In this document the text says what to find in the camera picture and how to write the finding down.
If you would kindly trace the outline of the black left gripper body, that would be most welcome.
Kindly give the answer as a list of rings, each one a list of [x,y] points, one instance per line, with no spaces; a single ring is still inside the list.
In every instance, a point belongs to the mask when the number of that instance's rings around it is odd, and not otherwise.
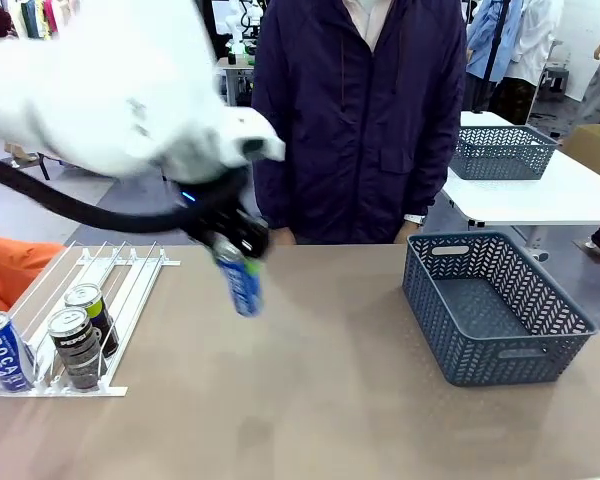
[[[177,183],[188,213],[178,228],[191,235],[214,232],[222,235],[248,235],[253,219],[242,204],[242,194],[249,180],[249,169],[229,169],[206,183]]]

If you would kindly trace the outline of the person's left hand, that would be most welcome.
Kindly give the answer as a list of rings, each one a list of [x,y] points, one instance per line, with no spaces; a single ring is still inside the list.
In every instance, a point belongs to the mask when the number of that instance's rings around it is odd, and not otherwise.
[[[402,227],[400,228],[400,230],[398,231],[395,239],[394,239],[394,243],[395,244],[406,244],[408,241],[408,238],[411,235],[415,235],[417,234],[421,229],[421,225],[414,223],[414,222],[410,222],[407,221],[405,222]]]

